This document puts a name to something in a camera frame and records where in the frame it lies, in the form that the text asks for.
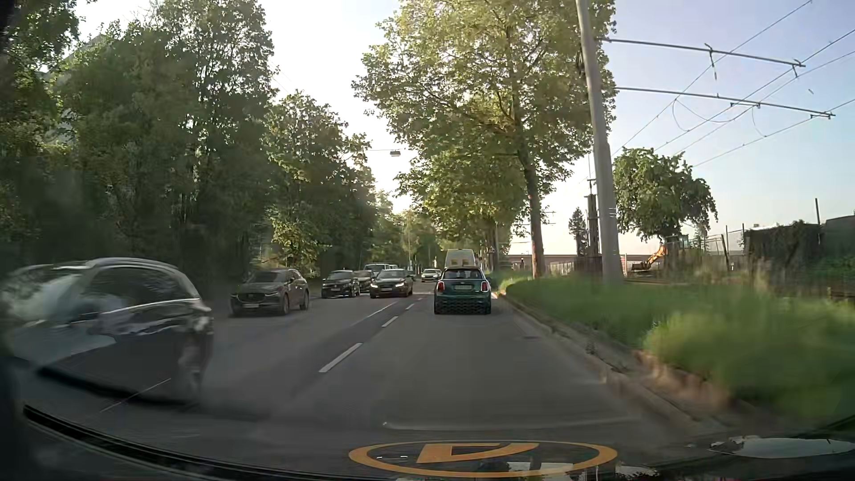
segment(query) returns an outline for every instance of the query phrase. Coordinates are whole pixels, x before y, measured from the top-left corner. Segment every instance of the road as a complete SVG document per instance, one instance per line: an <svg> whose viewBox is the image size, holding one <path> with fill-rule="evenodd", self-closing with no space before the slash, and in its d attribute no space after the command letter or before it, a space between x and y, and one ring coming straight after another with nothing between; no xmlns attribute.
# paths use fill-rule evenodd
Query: road
<svg viewBox="0 0 855 481"><path fill-rule="evenodd" d="M680 436L603 384L503 301L492 314L433 314L433 284L409 298L313 300L284 317L216 313L202 406L104 399L22 383L47 413L132 441L302 471L391 476L347 458L379 442L589 442L641 463Z"/></svg>

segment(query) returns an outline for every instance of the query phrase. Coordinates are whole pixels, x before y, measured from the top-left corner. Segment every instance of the car roof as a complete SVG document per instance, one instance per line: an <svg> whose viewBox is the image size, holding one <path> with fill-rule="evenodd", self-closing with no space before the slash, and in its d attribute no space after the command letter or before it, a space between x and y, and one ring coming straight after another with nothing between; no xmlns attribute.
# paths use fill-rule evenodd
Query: car roof
<svg viewBox="0 0 855 481"><path fill-rule="evenodd" d="M172 264L167 264L165 262L161 262L159 260L154 260L150 258L94 258L92 260L85 261L71 261L71 262L60 262L56 264L44 264L51 265L53 267L71 267L77 269L86 269L86 268L95 268L95 267L104 267L109 265L117 265L117 264L140 264L140 265L156 265L158 267L168 267L172 270L179 270Z"/></svg>

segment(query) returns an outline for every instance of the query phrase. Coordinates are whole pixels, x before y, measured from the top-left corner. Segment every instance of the white car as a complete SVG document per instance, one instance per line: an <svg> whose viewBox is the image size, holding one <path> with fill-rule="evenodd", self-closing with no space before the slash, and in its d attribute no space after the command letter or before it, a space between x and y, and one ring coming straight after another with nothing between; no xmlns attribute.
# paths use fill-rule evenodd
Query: white car
<svg viewBox="0 0 855 481"><path fill-rule="evenodd" d="M437 282L442 271L439 269L425 269L422 271L422 282Z"/></svg>

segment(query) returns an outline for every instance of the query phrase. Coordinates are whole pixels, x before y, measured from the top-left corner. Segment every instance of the fence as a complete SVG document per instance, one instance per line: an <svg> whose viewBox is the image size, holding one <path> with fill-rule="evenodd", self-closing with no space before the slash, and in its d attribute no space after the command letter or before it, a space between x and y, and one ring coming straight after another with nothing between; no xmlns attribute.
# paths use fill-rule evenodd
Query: fence
<svg viewBox="0 0 855 481"><path fill-rule="evenodd" d="M573 270L574 264L572 262L552 262L549 264L549 273L553 276L566 276Z"/></svg>

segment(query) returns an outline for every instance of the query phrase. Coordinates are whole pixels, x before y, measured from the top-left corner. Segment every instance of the black sedan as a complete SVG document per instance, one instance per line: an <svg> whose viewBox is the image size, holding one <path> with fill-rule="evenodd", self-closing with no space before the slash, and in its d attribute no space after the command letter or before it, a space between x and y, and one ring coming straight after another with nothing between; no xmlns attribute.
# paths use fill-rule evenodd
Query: black sedan
<svg viewBox="0 0 855 481"><path fill-rule="evenodd" d="M334 270L323 280L321 297L357 297L360 294L359 277L352 270Z"/></svg>
<svg viewBox="0 0 855 481"><path fill-rule="evenodd" d="M232 315L309 309L309 284L295 269L259 270L239 285L229 302Z"/></svg>
<svg viewBox="0 0 855 481"><path fill-rule="evenodd" d="M413 294L413 276L404 269L384 269L371 282L371 299L383 296L407 297Z"/></svg>
<svg viewBox="0 0 855 481"><path fill-rule="evenodd" d="M0 288L13 355L82 386L195 402L214 319L169 264L100 258L14 271Z"/></svg>

